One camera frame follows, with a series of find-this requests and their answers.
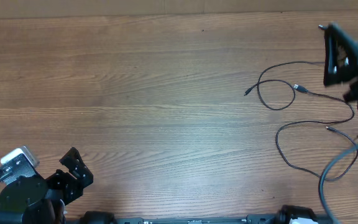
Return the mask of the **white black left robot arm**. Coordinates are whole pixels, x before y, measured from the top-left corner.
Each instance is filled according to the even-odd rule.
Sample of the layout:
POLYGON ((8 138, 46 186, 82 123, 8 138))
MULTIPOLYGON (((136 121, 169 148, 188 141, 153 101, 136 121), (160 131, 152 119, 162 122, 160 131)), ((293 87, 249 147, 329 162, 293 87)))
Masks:
POLYGON ((75 147, 60 159, 68 169, 43 178, 37 171, 39 160, 21 146, 0 160, 0 223, 69 223, 65 207, 83 195, 93 183, 93 174, 75 147))

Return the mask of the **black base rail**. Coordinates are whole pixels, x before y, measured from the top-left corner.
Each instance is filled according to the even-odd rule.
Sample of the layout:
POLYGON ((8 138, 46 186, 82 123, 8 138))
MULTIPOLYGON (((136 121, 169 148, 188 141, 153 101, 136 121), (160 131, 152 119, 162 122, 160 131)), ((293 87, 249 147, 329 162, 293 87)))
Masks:
MULTIPOLYGON (((118 224, 273 224, 279 223, 275 219, 275 214, 253 214, 246 217, 214 217, 214 218, 160 218, 160 219, 143 219, 143 218, 115 218, 110 223, 118 224)), ((333 223, 325 216, 317 216, 317 221, 310 218, 295 218, 289 223, 312 223, 312 224, 331 224, 333 223)))

